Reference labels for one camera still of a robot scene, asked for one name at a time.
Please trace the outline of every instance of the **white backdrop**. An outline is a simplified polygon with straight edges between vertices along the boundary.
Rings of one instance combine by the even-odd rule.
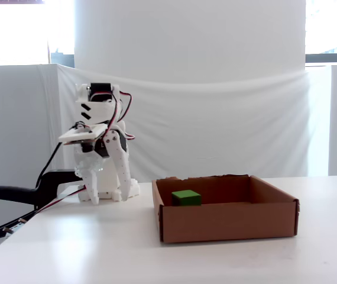
[[[75,83],[111,82],[134,96],[126,117],[133,177],[226,173],[306,176],[310,141],[305,72],[240,82],[166,84],[59,66],[62,129],[74,123]],[[65,165],[73,165],[70,147]]]
[[[305,64],[305,0],[75,0],[75,66],[122,78],[215,83]]]

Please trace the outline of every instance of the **green block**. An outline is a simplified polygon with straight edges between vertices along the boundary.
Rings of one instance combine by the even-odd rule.
[[[202,196],[195,191],[175,191],[171,194],[173,206],[196,206],[202,204]]]

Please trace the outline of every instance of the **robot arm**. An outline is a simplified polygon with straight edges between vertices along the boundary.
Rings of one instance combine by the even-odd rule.
[[[122,134],[112,130],[104,137],[104,143],[116,167],[120,181],[121,198],[123,201],[126,201],[131,189],[131,174],[129,170],[128,153],[121,145],[120,135]]]

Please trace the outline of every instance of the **open cardboard box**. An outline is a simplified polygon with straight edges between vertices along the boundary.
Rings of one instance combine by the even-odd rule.
[[[171,193],[193,190],[201,206],[172,206]],[[255,176],[153,181],[155,219],[165,243],[292,237],[299,200]]]

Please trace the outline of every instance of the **table surface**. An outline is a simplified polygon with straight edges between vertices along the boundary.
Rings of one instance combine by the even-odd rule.
[[[265,180],[300,199],[297,237],[160,243],[142,183],[127,202],[35,216],[0,245],[0,283],[337,283],[337,176]]]

